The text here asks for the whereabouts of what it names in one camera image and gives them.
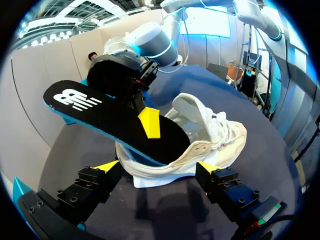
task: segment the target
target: black insole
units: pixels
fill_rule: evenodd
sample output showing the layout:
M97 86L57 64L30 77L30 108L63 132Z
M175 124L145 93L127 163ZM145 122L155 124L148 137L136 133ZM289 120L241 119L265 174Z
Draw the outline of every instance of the black insole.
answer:
M72 101L69 105L66 105L54 99L54 96L61 94L64 90L71 90L71 92L75 90L84 94L83 97L86 100L94 98L98 101L91 99L96 105L89 103L91 106L86 106L87 109L77 106ZM43 99L54 112L62 116L67 115L76 122L88 125L96 131L101 130L115 141L127 144L126 147L136 153L142 153L142 155L147 156L147 159L149 157L161 164L167 165L175 161L190 145L186 133L175 122L161 115L159 116L161 137L159 139L149 139L135 110L75 81L56 82L45 91Z

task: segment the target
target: ceiling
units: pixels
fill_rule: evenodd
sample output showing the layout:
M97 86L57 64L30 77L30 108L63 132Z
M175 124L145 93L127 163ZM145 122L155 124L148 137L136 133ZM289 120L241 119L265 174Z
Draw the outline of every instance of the ceiling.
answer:
M52 34L71 31L77 35L102 27L103 25L137 14L142 11L160 8L163 0L43 0L27 14L22 21L19 36L11 50L30 46L35 39ZM228 12L234 13L232 6Z

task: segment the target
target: person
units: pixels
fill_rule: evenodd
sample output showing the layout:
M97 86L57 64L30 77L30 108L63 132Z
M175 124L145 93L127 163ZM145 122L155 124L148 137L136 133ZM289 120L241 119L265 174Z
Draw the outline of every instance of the person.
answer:
M95 60L96 58L98 57L98 54L93 51L93 52L90 52L89 55L88 55L88 58L89 60L92 62L93 60Z

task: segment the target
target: white wall panel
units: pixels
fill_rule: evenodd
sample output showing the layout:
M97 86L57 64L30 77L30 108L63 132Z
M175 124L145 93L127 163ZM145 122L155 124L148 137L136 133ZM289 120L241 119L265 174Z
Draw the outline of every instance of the white wall panel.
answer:
M104 52L100 30L97 29L75 35L70 38L70 41L80 76L82 79L85 79L91 65L88 54L96 52L98 55L101 55Z
M190 53L187 60L188 65L200 65L207 68L207 49L205 35L189 35ZM186 59L188 52L188 39L186 35L180 35L178 39L178 53Z
M65 125L60 116L44 104L43 95L52 85L42 46L28 47L13 52L13 77L26 114L36 130L52 147Z
M206 36L208 64L219 64L219 38L219 36Z
M242 44L242 38L243 38L243 29L244 29L244 23L234 17L235 19L235 25L236 25L236 36L237 36L237 57L236 60L239 61L239 57L241 54L241 44ZM245 35L244 35L244 42L249 41L249 25L245 25ZM247 52L248 51L248 46L245 45L243 47L243 51Z
M37 133L20 103L10 60L4 64L0 77L0 113L1 170L9 181L13 182L17 176L37 191L50 147Z
M237 35L237 25L236 25L236 17L229 15L230 22L230 38L221 37L221 66L226 66L229 62L233 62L234 60L239 59L239 55L237 54L237 44L238 44L238 35Z
M52 83L61 80L81 81L69 38L43 45L43 54Z
M151 11L140 12L140 13L122 18L120 20L111 22L100 29L103 45L110 38L123 37L125 36L126 32L130 33L136 28L140 27L142 24L145 24L148 22L160 23L161 20L162 20L161 10L156 9Z

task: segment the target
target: shoelace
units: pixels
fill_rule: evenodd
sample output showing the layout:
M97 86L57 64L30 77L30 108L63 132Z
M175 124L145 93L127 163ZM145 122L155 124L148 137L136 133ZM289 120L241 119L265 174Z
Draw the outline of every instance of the shoelace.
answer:
M212 121L214 121L214 124L217 125L218 131L222 133L221 140L211 148L212 150L218 149L222 145L227 145L240 137L238 127L227 120L227 115L224 111L217 114L213 113Z

